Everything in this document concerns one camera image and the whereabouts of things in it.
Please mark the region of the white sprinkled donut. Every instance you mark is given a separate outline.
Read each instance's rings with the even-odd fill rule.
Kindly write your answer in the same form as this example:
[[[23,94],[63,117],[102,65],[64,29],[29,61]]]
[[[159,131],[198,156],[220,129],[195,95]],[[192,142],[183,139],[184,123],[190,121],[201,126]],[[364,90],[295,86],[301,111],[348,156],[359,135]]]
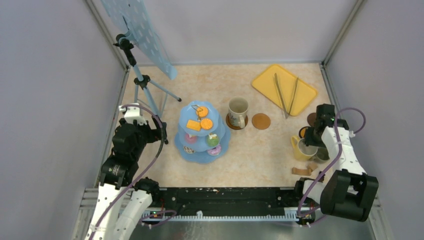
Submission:
[[[183,146],[183,150],[187,153],[187,154],[194,154],[196,151],[188,146]]]

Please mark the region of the square orange biscuit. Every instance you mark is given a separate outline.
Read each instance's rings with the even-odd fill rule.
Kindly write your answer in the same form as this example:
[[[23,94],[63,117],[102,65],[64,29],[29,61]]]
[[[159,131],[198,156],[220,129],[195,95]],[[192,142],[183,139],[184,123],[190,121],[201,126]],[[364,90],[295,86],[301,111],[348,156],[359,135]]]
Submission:
[[[201,123],[199,121],[195,121],[191,119],[187,121],[186,128],[193,131],[197,131],[197,132],[199,132],[202,129]]]

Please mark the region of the yellow ceramic mug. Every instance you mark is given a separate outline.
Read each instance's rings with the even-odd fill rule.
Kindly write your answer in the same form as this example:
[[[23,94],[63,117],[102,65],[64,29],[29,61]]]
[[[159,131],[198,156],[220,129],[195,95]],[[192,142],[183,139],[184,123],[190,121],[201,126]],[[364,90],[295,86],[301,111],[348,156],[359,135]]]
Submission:
[[[294,158],[298,161],[309,161],[318,152],[317,146],[306,145],[305,139],[297,135],[293,135],[290,138],[290,142],[293,147]]]

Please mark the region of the orange round biscuit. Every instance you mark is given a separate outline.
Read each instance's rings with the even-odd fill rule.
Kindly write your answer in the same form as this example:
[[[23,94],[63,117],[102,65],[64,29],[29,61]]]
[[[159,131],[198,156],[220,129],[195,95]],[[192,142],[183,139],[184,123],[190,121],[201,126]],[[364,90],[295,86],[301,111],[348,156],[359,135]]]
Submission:
[[[199,118],[204,118],[208,115],[209,109],[206,106],[198,106],[195,112]]]
[[[210,130],[211,128],[213,128],[213,126],[214,126],[214,123],[209,118],[202,118],[200,120],[200,127],[203,130]]]

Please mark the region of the green cupcake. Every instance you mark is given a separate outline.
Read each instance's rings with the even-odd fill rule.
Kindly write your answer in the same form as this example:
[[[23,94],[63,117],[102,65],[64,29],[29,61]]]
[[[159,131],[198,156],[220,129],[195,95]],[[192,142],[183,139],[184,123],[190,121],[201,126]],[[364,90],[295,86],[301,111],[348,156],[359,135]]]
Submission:
[[[216,133],[209,133],[206,138],[206,143],[209,147],[215,148],[220,143],[220,137]]]

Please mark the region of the pink frosted donut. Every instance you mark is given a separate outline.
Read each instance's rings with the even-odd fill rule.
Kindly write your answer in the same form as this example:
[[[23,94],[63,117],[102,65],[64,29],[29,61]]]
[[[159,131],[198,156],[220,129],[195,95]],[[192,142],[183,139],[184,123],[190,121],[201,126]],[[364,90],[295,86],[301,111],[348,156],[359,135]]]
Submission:
[[[221,153],[221,151],[222,151],[222,147],[221,147],[221,145],[220,145],[220,144],[218,144],[216,147],[209,149],[209,150],[207,151],[207,153],[208,153],[210,156],[217,156],[217,155],[219,155],[219,154]]]

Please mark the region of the light brown round coaster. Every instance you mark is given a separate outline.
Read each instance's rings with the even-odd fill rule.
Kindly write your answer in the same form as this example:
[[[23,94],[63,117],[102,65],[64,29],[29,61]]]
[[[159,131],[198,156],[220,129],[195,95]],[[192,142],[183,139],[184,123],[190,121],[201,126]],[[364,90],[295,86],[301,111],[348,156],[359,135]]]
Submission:
[[[271,125],[271,119],[264,113],[257,113],[252,117],[252,125],[258,130],[265,130]]]

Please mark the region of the dark brown round coaster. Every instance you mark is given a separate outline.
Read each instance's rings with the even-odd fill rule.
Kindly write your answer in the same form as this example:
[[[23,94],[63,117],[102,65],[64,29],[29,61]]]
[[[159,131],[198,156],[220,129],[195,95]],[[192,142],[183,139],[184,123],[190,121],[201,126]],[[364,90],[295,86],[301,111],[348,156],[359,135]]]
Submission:
[[[238,116],[235,117],[235,118],[233,118],[232,115],[230,115],[230,113],[228,113],[226,115],[226,119],[225,120],[226,120],[226,124],[228,125],[228,127],[230,129],[233,129],[233,130],[242,130],[242,129],[244,129],[244,128],[238,126],[238,125],[233,125],[233,123],[238,123],[239,122],[240,118]]]

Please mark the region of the beige ceramic mug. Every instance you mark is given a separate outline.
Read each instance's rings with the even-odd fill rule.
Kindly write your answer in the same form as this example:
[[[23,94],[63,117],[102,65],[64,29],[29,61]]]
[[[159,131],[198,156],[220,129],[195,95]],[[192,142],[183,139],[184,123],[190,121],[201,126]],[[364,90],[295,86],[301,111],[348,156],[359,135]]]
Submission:
[[[233,97],[228,104],[228,113],[235,118],[239,117],[238,123],[233,123],[235,126],[245,128],[247,125],[247,114],[249,110],[249,103],[243,97]]]

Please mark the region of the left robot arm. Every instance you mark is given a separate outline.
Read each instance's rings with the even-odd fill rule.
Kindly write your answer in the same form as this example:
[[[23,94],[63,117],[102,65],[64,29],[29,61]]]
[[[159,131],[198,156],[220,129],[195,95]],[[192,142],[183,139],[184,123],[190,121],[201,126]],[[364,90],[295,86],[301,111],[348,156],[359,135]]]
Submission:
[[[124,117],[112,137],[111,154],[102,164],[98,195],[86,240],[128,240],[142,214],[160,202],[159,184],[143,175],[168,144],[167,124],[139,103],[119,106]],[[159,142],[153,160],[136,175],[147,144]]]

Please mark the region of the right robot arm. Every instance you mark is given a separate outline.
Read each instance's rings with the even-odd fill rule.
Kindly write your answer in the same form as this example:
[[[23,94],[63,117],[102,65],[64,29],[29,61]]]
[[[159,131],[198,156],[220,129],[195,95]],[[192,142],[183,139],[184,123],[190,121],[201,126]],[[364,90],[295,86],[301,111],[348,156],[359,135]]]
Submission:
[[[362,116],[362,125],[352,131],[341,113],[355,111]],[[378,179],[368,175],[361,166],[351,138],[366,125],[365,114],[355,107],[336,111],[332,104],[316,107],[313,126],[305,131],[305,145],[327,150],[330,163],[315,178],[296,182],[293,200],[297,216],[304,218],[320,210],[324,215],[364,222],[368,219],[379,188]]]

